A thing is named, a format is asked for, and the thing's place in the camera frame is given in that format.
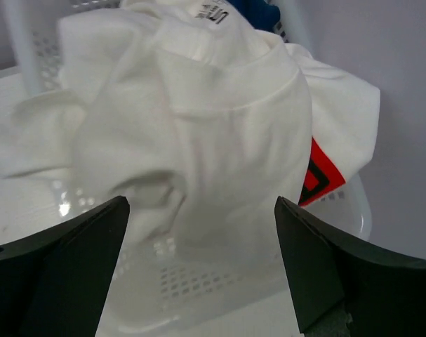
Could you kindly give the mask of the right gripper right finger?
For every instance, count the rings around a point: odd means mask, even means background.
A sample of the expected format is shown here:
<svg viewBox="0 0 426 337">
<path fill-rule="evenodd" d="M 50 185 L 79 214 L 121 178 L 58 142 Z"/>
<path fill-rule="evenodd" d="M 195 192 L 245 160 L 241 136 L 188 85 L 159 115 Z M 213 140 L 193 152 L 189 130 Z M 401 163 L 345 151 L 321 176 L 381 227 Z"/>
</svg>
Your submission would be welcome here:
<svg viewBox="0 0 426 337">
<path fill-rule="evenodd" d="M 305 336 L 426 336 L 426 260 L 319 220 L 280 197 L 281 256 Z"/>
</svg>

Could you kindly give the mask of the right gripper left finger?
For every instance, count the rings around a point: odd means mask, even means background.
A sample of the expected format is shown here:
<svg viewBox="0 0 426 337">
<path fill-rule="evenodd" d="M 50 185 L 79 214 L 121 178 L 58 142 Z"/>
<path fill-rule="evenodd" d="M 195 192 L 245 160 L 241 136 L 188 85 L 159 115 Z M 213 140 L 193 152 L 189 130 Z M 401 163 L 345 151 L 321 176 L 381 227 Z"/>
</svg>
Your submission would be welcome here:
<svg viewBox="0 0 426 337">
<path fill-rule="evenodd" d="M 94 336 L 127 228 L 115 197 L 0 246 L 0 336 Z"/>
</svg>

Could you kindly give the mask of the white red print t shirt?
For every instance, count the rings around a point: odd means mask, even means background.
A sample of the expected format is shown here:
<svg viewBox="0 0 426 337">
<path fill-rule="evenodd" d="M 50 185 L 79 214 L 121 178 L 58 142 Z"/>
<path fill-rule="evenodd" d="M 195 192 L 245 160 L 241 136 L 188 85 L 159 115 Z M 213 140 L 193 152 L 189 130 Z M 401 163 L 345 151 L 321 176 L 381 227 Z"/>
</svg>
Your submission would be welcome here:
<svg viewBox="0 0 426 337">
<path fill-rule="evenodd" d="M 123 1 L 58 21 L 60 90 L 0 122 L 0 177 L 126 196 L 128 244 L 172 232 L 272 251 L 274 204 L 306 205 L 372 158 L 380 91 L 255 29 L 226 1 Z"/>
</svg>

